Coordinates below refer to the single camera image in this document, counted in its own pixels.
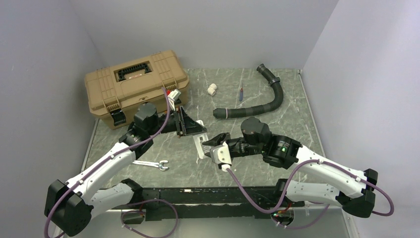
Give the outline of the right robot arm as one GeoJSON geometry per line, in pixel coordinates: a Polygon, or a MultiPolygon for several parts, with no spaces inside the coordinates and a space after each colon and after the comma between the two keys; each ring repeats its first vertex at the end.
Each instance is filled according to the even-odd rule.
{"type": "Polygon", "coordinates": [[[360,218],[368,218],[373,213],[378,177],[375,170],[342,166],[290,137],[272,133],[266,123],[255,117],[244,120],[241,131],[243,136],[239,138],[231,138],[226,132],[202,142],[209,147],[205,155],[221,170],[230,171],[234,158],[262,155],[263,161],[273,167],[294,173],[303,171],[323,180],[323,183],[304,183],[280,179],[273,192],[276,204],[269,206],[270,212],[288,202],[309,201],[333,204],[360,218]]]}

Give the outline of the white remote control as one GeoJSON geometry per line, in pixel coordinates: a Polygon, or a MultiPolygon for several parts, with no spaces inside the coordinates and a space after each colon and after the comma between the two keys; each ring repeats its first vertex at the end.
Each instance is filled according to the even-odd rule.
{"type": "Polygon", "coordinates": [[[202,160],[204,158],[208,158],[205,153],[209,152],[210,148],[203,145],[203,142],[208,141],[209,138],[203,121],[196,120],[195,123],[198,124],[198,126],[193,129],[193,140],[197,150],[197,160],[202,160]]]}

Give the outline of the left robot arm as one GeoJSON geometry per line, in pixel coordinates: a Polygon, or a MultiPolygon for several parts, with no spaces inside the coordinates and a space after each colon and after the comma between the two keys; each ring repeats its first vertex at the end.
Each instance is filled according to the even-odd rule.
{"type": "Polygon", "coordinates": [[[161,133],[175,132],[180,136],[206,134],[200,121],[189,117],[182,107],[159,116],[154,104],[141,105],[134,120],[113,147],[90,167],[66,182],[55,180],[47,191],[44,215],[44,236],[49,237],[49,225],[54,223],[61,234],[73,237],[86,228],[97,215],[119,205],[136,208],[142,202],[143,188],[131,179],[124,179],[109,189],[102,186],[116,173],[129,165],[141,165],[166,171],[166,160],[142,161],[153,145],[153,139],[161,133]]]}

